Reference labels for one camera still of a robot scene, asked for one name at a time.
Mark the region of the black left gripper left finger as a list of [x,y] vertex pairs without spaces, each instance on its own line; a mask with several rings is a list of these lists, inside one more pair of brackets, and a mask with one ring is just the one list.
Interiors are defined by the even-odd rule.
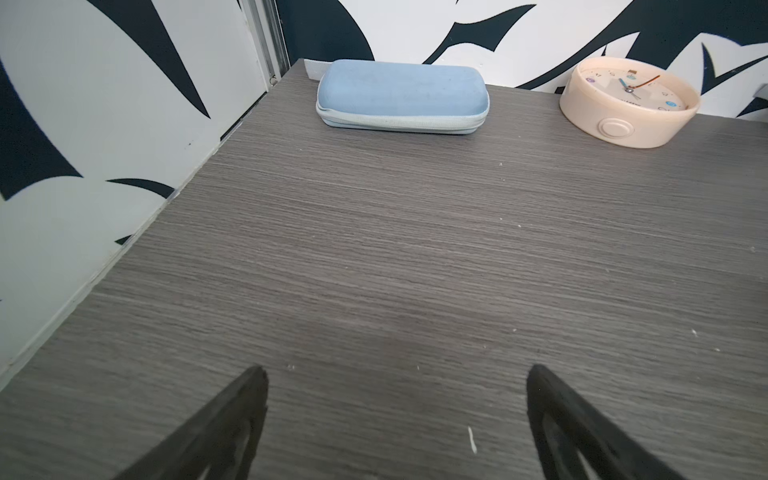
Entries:
[[263,367],[245,370],[118,479],[246,479],[268,406]]

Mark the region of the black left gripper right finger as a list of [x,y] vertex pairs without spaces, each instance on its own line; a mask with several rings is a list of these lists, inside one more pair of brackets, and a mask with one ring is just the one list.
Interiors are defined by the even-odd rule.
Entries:
[[526,379],[527,414],[544,476],[587,479],[680,479],[542,364]]

